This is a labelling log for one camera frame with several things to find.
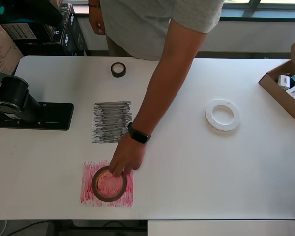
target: finger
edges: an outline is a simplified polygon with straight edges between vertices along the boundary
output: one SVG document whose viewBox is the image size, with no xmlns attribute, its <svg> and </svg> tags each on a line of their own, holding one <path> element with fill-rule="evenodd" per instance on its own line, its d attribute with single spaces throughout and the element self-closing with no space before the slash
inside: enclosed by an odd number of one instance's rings
<svg viewBox="0 0 295 236">
<path fill-rule="evenodd" d="M 97 24 L 98 35 L 105 35 L 105 31 L 100 24 Z"/>
<path fill-rule="evenodd" d="M 118 163 L 116 168 L 114 169 L 113 175 L 115 177 L 119 177 L 124 169 L 124 165 L 122 163 Z"/>
<path fill-rule="evenodd" d="M 134 171 L 136 171 L 137 169 L 139 169 L 139 167 L 140 167 L 140 163 L 138 163 L 138 164 L 134 164 L 133 166 L 132 166 L 132 169 L 134 170 Z"/>
<path fill-rule="evenodd" d="M 116 158 L 115 158 L 115 155 L 114 155 L 113 158 L 112 158 L 112 160 L 111 160 L 111 162 L 110 162 L 110 164 L 109 164 L 109 172 L 110 173 L 113 173 L 114 172 L 117 164 L 118 163 L 117 163 Z"/>
<path fill-rule="evenodd" d="M 129 174 L 131 171 L 132 171 L 132 166 L 126 166 L 126 167 L 124 168 L 124 172 L 125 172 L 126 174 Z"/>
<path fill-rule="evenodd" d="M 105 33 L 105 24 L 104 21 L 100 21 L 100 29 Z"/>
<path fill-rule="evenodd" d="M 93 28 L 94 33 L 99 34 L 99 31 L 98 31 L 98 22 L 97 21 L 91 22 L 91 25 L 92 25 L 92 28 Z"/>
</svg>

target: gray t-shirt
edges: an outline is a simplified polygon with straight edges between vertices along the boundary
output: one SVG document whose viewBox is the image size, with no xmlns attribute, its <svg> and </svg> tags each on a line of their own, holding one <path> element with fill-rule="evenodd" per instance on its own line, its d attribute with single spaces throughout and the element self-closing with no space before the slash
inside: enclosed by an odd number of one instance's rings
<svg viewBox="0 0 295 236">
<path fill-rule="evenodd" d="M 169 22 L 209 33 L 224 0 L 102 0 L 105 33 L 130 55 L 159 60 Z"/>
</svg>

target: watch strap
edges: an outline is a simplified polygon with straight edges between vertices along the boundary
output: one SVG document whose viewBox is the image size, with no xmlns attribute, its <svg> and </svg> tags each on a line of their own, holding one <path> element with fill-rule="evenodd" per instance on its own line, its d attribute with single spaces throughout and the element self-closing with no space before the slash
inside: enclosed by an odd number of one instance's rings
<svg viewBox="0 0 295 236">
<path fill-rule="evenodd" d="M 135 130 L 132 127 L 132 122 L 130 122 L 129 125 L 128 125 L 128 132 L 129 132 L 130 137 L 132 139 L 134 139 L 135 141 L 138 141 L 138 142 L 140 142 L 142 144 L 147 143 L 151 138 L 151 136 L 146 135 L 146 134 L 144 134 L 144 133 L 142 133 L 142 132 L 140 132 L 138 130 Z"/>
</svg>

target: window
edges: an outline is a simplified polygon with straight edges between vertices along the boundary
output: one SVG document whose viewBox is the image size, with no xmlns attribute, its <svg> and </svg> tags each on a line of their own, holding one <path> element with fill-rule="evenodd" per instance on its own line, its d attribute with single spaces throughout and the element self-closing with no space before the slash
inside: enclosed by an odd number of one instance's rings
<svg viewBox="0 0 295 236">
<path fill-rule="evenodd" d="M 87 0 L 64 0 L 66 3 L 87 4 Z M 295 10 L 295 0 L 225 0 L 224 8 L 228 9 L 287 9 Z"/>
<path fill-rule="evenodd" d="M 260 3 L 295 4 L 295 0 L 261 0 Z"/>
</svg>

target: black scribble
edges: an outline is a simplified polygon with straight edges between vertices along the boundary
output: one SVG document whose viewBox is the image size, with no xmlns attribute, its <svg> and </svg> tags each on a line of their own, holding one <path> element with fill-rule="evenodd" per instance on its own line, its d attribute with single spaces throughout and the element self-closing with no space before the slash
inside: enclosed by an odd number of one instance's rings
<svg viewBox="0 0 295 236">
<path fill-rule="evenodd" d="M 93 143 L 117 143 L 132 121 L 131 101 L 99 102 L 93 107 Z"/>
</svg>

